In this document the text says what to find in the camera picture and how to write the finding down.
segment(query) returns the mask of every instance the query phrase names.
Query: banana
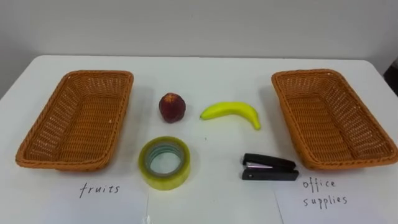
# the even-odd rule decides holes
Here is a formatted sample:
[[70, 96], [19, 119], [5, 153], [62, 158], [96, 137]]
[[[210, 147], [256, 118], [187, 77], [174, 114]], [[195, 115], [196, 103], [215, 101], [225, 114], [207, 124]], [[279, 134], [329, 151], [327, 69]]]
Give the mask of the banana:
[[246, 118], [253, 125], [254, 129], [260, 130], [261, 124], [257, 111], [247, 103], [243, 102], [220, 102], [207, 107], [200, 115], [201, 119], [208, 120], [225, 116], [229, 114], [236, 114]]

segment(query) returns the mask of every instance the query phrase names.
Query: orange wicker basket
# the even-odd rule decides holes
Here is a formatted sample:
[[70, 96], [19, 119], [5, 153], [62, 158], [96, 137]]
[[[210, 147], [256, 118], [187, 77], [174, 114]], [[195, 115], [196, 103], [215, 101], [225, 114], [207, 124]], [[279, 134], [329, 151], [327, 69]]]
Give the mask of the orange wicker basket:
[[398, 161], [396, 145], [340, 73], [278, 72], [272, 84], [305, 167], [352, 169]]
[[134, 77], [130, 72], [66, 74], [16, 155], [22, 167], [93, 171], [112, 157]]

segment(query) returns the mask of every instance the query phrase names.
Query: stapler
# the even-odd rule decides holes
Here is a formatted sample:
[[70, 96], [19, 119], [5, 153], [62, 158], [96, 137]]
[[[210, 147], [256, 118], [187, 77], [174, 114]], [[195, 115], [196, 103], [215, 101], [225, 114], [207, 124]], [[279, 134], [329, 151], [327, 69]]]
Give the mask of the stapler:
[[294, 181], [299, 176], [295, 162], [272, 156], [246, 153], [243, 165], [246, 166], [242, 174], [243, 180]]

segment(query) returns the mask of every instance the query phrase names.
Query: white table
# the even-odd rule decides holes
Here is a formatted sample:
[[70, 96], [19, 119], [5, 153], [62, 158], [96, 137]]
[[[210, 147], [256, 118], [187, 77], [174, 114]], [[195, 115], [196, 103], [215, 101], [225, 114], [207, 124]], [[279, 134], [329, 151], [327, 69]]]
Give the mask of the white table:
[[[76, 179], [127, 178], [148, 188], [137, 171], [137, 155], [152, 138], [183, 139], [192, 152], [188, 180], [170, 192], [149, 189], [147, 214], [164, 223], [282, 223], [270, 182], [242, 181], [245, 152], [297, 160], [282, 119], [271, 75], [281, 70], [331, 68], [342, 73], [387, 133], [398, 136], [398, 98], [375, 68], [361, 60], [254, 58], [165, 58], [41, 56], [0, 101], [0, 223], [40, 223], [43, 198], [57, 184]], [[128, 70], [134, 76], [118, 153], [105, 170], [70, 174], [17, 166], [15, 153], [61, 77], [71, 70]], [[175, 92], [187, 103], [184, 119], [165, 124], [160, 97]], [[200, 113], [218, 101], [253, 105], [262, 129], [237, 116], [201, 121]], [[377, 198], [375, 207], [398, 223], [398, 167], [373, 167], [339, 175], [363, 175]]]

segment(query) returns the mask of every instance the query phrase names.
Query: tape roll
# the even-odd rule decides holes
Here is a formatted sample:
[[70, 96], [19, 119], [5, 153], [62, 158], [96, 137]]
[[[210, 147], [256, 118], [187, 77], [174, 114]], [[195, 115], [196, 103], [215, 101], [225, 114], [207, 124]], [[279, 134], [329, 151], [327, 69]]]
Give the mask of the tape roll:
[[[163, 174], [150, 168], [152, 161], [160, 154], [171, 152], [180, 159], [173, 171]], [[139, 169], [148, 185], [157, 190], [172, 190], [182, 185], [190, 173], [190, 153], [187, 145], [171, 136], [162, 136], [149, 141], [138, 158]]]

